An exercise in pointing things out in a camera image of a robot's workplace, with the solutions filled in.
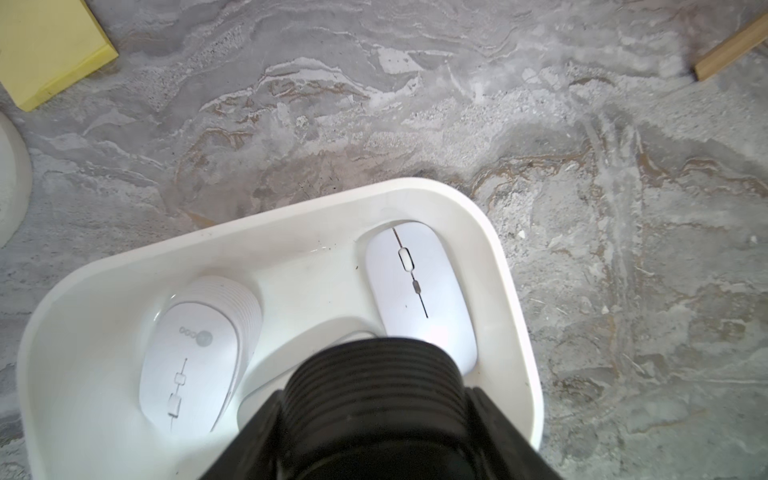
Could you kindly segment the white tape roll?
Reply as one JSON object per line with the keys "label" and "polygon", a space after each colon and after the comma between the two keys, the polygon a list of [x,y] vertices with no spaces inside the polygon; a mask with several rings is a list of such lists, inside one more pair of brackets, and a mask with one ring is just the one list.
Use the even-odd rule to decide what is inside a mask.
{"label": "white tape roll", "polygon": [[1,114],[1,247],[25,218],[33,186],[29,152],[18,130]]}

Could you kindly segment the black computer mouse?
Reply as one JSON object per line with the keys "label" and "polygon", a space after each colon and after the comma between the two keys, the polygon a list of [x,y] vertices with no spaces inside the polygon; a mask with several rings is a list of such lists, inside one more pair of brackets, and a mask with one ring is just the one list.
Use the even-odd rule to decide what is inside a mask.
{"label": "black computer mouse", "polygon": [[334,454],[418,442],[464,455],[462,375],[441,348],[409,338],[344,343],[305,361],[281,400],[280,449],[291,473]]}

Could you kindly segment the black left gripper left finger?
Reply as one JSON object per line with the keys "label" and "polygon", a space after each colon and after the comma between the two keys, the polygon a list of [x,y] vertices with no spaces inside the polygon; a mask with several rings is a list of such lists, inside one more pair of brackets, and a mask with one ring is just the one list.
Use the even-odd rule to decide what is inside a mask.
{"label": "black left gripper left finger", "polygon": [[201,480],[274,480],[278,450],[282,390],[272,393],[238,436],[200,477]]}

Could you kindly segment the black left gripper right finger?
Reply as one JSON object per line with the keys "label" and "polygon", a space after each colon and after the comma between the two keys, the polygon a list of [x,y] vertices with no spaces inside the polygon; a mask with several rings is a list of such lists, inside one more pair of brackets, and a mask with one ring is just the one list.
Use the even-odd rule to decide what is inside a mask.
{"label": "black left gripper right finger", "polygon": [[477,479],[561,479],[481,388],[465,392]]}

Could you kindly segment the small wooden easel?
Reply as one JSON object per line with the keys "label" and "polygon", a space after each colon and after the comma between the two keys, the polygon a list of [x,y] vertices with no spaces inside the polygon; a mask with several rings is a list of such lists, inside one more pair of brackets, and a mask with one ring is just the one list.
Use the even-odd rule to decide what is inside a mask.
{"label": "small wooden easel", "polygon": [[705,81],[767,41],[767,14],[761,15],[707,52],[693,67],[697,81]]}

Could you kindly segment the white plastic storage box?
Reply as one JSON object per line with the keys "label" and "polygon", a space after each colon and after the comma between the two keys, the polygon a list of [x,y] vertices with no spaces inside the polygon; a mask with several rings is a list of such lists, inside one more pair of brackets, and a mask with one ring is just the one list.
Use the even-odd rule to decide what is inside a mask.
{"label": "white plastic storage box", "polygon": [[[36,479],[195,479],[238,434],[251,394],[315,351],[382,335],[365,251],[407,221],[440,238],[478,345],[465,380],[482,388],[534,447],[544,401],[505,253],[484,212],[437,181],[385,181],[199,230],[85,265],[41,300],[25,329],[16,385]],[[142,361],[155,321],[184,286],[220,275],[249,287],[264,316],[253,359],[221,424],[184,441],[139,407]]]}

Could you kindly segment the yellow sticky note pad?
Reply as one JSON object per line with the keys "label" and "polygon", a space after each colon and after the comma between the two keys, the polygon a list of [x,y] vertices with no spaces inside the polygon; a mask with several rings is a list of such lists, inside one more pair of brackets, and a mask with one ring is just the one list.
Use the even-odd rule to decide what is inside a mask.
{"label": "yellow sticky note pad", "polygon": [[84,1],[1,3],[1,84],[25,112],[117,57]]}

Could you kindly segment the white ribbed computer mouse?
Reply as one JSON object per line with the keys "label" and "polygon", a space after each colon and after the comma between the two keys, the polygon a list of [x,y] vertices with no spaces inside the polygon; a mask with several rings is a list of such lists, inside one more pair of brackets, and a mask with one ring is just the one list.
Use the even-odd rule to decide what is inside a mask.
{"label": "white ribbed computer mouse", "polygon": [[246,286],[203,276],[176,293],[155,322],[139,385],[142,413],[183,438],[212,432],[254,355],[263,325]]}

